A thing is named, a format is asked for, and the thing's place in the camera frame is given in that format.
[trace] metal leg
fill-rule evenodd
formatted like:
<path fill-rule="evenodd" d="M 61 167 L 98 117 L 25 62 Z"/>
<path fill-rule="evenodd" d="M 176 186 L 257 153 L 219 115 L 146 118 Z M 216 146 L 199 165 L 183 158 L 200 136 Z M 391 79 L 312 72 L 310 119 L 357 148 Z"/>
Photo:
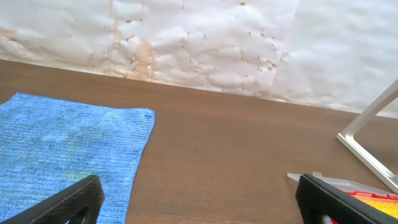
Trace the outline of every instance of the metal leg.
<path fill-rule="evenodd" d="M 343 132 L 339 133 L 337 138 L 393 192 L 398 193 L 398 175 L 394 175 L 387 167 L 354 140 L 354 134 L 396 98 L 398 98 L 398 80 L 356 117 Z"/>

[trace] transparent plastic piece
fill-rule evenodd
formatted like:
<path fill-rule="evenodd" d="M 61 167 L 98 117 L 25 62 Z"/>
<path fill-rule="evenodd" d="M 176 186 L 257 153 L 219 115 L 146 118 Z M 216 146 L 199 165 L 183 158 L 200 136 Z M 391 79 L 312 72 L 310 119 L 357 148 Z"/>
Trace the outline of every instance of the transparent plastic piece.
<path fill-rule="evenodd" d="M 301 174 L 291 174 L 287 173 L 287 176 L 290 177 L 291 179 L 294 179 L 296 181 L 300 180 Z M 314 172 L 313 173 L 314 177 L 319 178 L 320 180 L 325 181 L 326 183 L 336 187 L 337 189 L 340 189 L 344 192 L 355 192 L 355 191 L 360 191 L 360 192 L 369 192 L 369 193 L 374 193 L 380 196 L 387 196 L 387 195 L 394 195 L 389 192 L 385 192 L 383 190 L 375 189 L 374 187 L 370 187 L 364 184 L 360 184 L 354 181 L 350 180 L 343 180 L 343 179 L 335 179 L 335 178 L 329 178 L 329 177 L 322 177 L 322 174 L 320 172 Z"/>

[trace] ribbed towel texture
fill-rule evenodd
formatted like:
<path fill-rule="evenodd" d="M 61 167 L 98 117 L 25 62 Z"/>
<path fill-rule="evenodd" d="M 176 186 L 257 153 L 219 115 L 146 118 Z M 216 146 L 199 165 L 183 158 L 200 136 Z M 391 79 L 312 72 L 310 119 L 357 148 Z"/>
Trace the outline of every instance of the ribbed towel texture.
<path fill-rule="evenodd" d="M 15 94 L 0 105 L 0 222 L 96 174 L 105 194 L 98 223 L 125 223 L 154 123 L 148 109 Z"/>

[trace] tabletop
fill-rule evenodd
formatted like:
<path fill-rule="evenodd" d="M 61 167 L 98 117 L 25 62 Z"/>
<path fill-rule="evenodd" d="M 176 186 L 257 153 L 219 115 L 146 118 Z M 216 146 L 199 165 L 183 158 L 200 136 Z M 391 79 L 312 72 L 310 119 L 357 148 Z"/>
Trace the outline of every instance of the tabletop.
<path fill-rule="evenodd" d="M 389 191 L 336 139 L 355 113 L 0 60 L 0 103 L 17 91 L 156 110 L 126 223 L 302 223 L 288 172 Z M 356 139 L 396 173 L 397 134 L 375 117 Z"/>

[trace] metal frame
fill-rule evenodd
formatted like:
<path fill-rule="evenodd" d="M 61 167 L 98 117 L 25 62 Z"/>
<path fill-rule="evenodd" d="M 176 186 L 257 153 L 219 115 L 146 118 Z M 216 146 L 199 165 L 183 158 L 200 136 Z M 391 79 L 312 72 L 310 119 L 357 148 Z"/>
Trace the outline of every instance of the metal frame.
<path fill-rule="evenodd" d="M 380 110 L 398 98 L 398 80 L 384 91 L 366 110 L 337 135 L 339 139 L 363 164 L 365 164 L 393 192 L 398 193 L 398 174 L 394 175 L 387 167 L 373 157 L 354 140 L 354 134 Z"/>

